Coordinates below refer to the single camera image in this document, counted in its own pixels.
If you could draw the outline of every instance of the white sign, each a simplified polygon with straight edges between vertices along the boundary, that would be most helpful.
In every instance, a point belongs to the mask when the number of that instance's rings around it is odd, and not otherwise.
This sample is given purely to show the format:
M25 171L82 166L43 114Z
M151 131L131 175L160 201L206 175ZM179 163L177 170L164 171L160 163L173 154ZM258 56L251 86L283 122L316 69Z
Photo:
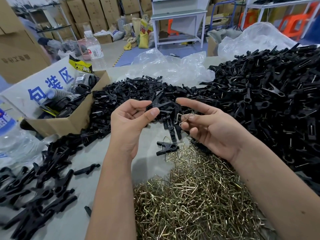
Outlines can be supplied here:
M50 88L68 89L76 79L76 73L69 64L69 57L65 57L6 89L0 98L23 117L37 119L43 112L39 104L47 100L46 92Z

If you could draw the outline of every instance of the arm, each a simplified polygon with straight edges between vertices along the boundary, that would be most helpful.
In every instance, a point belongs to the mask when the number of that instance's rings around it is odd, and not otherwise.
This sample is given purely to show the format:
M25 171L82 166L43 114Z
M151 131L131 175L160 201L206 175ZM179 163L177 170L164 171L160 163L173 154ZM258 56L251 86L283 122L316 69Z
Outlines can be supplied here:
M134 240L136 227L131 162L142 129L160 113L144 112L151 101L130 99L111 115L111 138L104 158L85 240Z
M320 238L320 198L276 154L222 110L177 102L204 114L183 116L182 129L232 164L282 239Z
M320 238L320 198L252 136L232 162L282 239Z

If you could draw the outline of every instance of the person's left hand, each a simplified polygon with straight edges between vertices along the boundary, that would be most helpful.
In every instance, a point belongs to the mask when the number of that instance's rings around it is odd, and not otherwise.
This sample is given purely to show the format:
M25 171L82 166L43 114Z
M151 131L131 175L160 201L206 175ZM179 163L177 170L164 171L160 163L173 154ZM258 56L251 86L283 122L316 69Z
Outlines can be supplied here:
M158 108L146 111L146 107L151 103L152 101L148 100L138 101L129 99L111 114L109 149L124 153L124 156L130 160L130 163L137 155L142 129L160 113Z

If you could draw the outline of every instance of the gold metal wire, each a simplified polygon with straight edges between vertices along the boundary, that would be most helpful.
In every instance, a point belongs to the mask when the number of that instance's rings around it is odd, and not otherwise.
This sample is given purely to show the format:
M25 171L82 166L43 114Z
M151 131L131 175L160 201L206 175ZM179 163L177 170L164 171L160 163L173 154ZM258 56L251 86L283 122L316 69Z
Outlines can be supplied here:
M168 178L134 188L137 239L261 239L257 206L226 161L190 144Z

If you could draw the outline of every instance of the hand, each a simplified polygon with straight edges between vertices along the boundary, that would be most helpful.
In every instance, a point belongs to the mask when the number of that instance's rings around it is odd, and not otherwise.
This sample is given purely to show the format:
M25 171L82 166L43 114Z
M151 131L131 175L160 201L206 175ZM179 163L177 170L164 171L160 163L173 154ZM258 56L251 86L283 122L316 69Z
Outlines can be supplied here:
M152 101L129 99L111 114L109 149L124 153L130 160L137 155L141 131L160 113L158 108L146 111Z
M221 109L188 98L177 98L177 103L205 115L185 114L181 128L205 145L217 156L233 161L241 150L255 140L242 125Z

